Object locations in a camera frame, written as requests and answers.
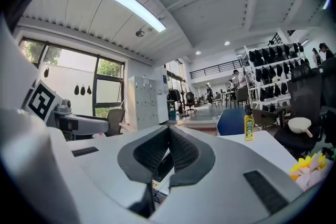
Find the bottle label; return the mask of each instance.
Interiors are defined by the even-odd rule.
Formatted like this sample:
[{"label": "bottle label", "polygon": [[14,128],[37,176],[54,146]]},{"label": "bottle label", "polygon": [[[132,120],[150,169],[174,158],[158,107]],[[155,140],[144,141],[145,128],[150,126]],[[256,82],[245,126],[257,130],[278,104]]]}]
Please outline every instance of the bottle label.
[{"label": "bottle label", "polygon": [[246,137],[251,137],[253,135],[253,121],[249,120],[246,122]]}]

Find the fluorescent light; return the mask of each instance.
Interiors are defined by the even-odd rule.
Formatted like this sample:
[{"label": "fluorescent light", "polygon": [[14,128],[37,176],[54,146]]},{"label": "fluorescent light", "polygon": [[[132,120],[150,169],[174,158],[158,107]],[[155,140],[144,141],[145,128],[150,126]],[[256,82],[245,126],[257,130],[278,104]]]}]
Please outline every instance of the fluorescent light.
[{"label": "fluorescent light", "polygon": [[126,8],[133,11],[139,17],[144,19],[152,27],[154,27],[159,33],[162,32],[166,27],[157,19],[153,14],[150,13],[143,5],[141,5],[137,0],[115,0],[120,4],[124,5]]},{"label": "fluorescent light", "polygon": [[326,0],[322,9],[326,9],[329,6],[330,0]]}]

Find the white bowl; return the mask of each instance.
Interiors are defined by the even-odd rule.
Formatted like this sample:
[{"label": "white bowl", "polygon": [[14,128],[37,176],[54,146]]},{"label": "white bowl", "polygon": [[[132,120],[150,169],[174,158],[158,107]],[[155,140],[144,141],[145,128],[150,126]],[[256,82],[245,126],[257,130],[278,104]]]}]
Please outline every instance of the white bowl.
[{"label": "white bowl", "polygon": [[293,118],[288,121],[288,126],[293,133],[301,134],[311,125],[310,119]]}]

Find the yellow bottle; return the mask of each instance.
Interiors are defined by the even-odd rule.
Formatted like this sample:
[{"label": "yellow bottle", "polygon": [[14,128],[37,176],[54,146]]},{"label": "yellow bottle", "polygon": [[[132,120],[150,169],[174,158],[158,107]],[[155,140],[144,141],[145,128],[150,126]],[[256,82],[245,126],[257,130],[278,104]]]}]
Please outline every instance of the yellow bottle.
[{"label": "yellow bottle", "polygon": [[254,119],[252,116],[251,105],[245,106],[246,115],[244,117],[245,141],[252,141],[254,135]]}]

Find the tree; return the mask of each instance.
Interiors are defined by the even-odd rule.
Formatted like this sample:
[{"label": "tree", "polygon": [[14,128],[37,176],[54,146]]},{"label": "tree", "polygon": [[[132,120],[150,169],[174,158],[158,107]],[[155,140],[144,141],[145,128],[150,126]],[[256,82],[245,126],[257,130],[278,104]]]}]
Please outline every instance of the tree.
[{"label": "tree", "polygon": [[120,77],[121,65],[115,62],[106,61],[103,59],[99,60],[97,74]]},{"label": "tree", "polygon": [[[44,44],[33,42],[33,41],[23,41],[22,51],[25,53],[27,59],[30,62],[37,63],[40,55],[43,51]],[[49,63],[51,65],[57,65],[58,58],[61,54],[62,49],[56,47],[49,47],[47,53],[43,59],[44,63]]]}]

